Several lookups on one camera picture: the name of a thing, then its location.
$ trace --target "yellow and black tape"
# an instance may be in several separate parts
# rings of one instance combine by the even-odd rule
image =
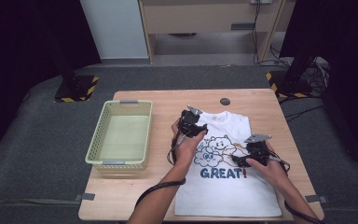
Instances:
[[[87,94],[85,96],[81,96],[81,97],[61,97],[61,98],[55,98],[55,102],[59,103],[59,102],[66,102],[66,103],[70,103],[70,102],[76,102],[76,101],[88,101],[92,95],[92,93],[95,90],[95,86],[97,85],[98,82],[98,77],[94,77],[89,85],[89,90],[87,91]]]
[[[271,73],[266,73],[267,81],[271,87],[271,89],[275,92],[277,97],[311,97],[311,92],[284,92],[279,88],[279,85],[275,82]]]

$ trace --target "wooden table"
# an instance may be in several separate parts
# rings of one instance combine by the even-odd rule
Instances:
[[[220,99],[228,98],[230,105],[221,105]],[[171,125],[180,117],[187,105],[208,113],[229,111],[249,118],[252,133],[272,135],[268,140],[280,157],[291,164],[289,177],[302,195],[314,195],[315,191],[296,148],[275,93],[270,89],[246,90],[195,90],[195,91],[118,91],[115,100],[153,101],[153,121],[150,136],[147,168],[142,172],[106,172],[92,168],[86,193],[95,194],[94,199],[83,200],[79,217],[83,220],[128,220],[139,196],[159,180],[172,167],[167,162],[171,147]],[[178,217],[173,214],[172,202],[166,221],[257,221],[292,220],[283,206],[281,217]],[[319,218],[324,211],[319,203],[310,203]]]

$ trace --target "green basket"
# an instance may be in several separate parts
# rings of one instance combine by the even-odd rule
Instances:
[[[144,170],[152,107],[146,100],[105,102],[86,163],[101,170]]]

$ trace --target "white t-shirt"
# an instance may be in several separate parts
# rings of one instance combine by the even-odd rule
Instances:
[[[197,152],[186,183],[176,193],[174,214],[208,217],[278,217],[282,211],[274,188],[254,168],[240,168],[229,157],[248,155],[249,119],[230,112],[202,113],[197,125],[208,133]]]

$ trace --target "forearm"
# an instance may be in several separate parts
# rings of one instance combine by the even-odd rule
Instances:
[[[188,166],[175,164],[159,183],[182,181],[187,171]],[[169,186],[150,192],[136,206],[127,223],[161,223],[178,189],[179,186]]]
[[[278,191],[282,194],[283,198],[292,209],[309,217],[318,219],[301,193],[292,183],[288,183],[284,187],[278,187]],[[293,219],[296,224],[309,223],[307,220],[295,215],[293,215]]]

